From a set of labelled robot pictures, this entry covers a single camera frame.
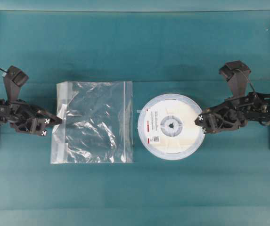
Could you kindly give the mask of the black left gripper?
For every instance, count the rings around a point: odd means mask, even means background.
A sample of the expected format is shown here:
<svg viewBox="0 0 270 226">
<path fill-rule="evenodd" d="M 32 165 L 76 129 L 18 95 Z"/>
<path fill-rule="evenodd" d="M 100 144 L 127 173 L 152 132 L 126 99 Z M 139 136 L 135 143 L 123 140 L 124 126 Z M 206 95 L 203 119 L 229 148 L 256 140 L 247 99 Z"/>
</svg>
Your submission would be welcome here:
<svg viewBox="0 0 270 226">
<path fill-rule="evenodd" d="M 8 122 L 11 128 L 20 133 L 40 133 L 40 136 L 46 136 L 47 126 L 55 126 L 62 123 L 62 119 L 51 114 L 45 109 L 29 104 L 23 100 L 17 100 L 7 103 L 10 107 Z"/>
</svg>

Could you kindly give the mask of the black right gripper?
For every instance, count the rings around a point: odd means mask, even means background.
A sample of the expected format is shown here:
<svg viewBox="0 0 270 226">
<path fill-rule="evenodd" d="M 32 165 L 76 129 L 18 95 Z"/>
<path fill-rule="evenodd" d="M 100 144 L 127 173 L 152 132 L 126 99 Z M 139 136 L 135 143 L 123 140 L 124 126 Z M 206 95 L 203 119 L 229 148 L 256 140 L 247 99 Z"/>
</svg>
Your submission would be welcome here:
<svg viewBox="0 0 270 226">
<path fill-rule="evenodd" d="M 202 127 L 204 134 L 233 131 L 246 126 L 250 113 L 264 113 L 267 103 L 257 94 L 245 97 L 232 97 L 223 103 L 204 109 L 195 119 L 197 126 L 205 125 L 210 118 L 210 126 Z"/>
</svg>

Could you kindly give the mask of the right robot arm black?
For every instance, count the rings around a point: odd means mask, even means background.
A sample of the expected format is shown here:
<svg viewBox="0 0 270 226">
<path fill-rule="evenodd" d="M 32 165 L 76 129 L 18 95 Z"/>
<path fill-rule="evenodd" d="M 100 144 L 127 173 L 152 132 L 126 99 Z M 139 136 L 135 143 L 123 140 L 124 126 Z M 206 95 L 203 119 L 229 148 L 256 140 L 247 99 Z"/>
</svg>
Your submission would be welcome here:
<svg viewBox="0 0 270 226">
<path fill-rule="evenodd" d="M 217 106 L 204 109 L 195 124 L 203 133 L 215 134 L 243 128 L 249 121 L 270 125 L 270 94 L 250 92 L 246 96 L 228 98 Z"/>
</svg>

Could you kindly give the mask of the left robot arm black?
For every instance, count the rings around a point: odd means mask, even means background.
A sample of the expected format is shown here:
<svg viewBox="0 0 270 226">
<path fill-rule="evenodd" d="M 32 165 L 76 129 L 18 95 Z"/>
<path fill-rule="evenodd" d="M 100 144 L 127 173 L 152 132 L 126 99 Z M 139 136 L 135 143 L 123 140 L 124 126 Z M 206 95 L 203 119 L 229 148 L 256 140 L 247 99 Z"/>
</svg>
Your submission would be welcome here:
<svg viewBox="0 0 270 226">
<path fill-rule="evenodd" d="M 16 132 L 46 136 L 46 128 L 61 124 L 62 119 L 23 100 L 0 99 L 0 126 L 6 123 Z"/>
</svg>

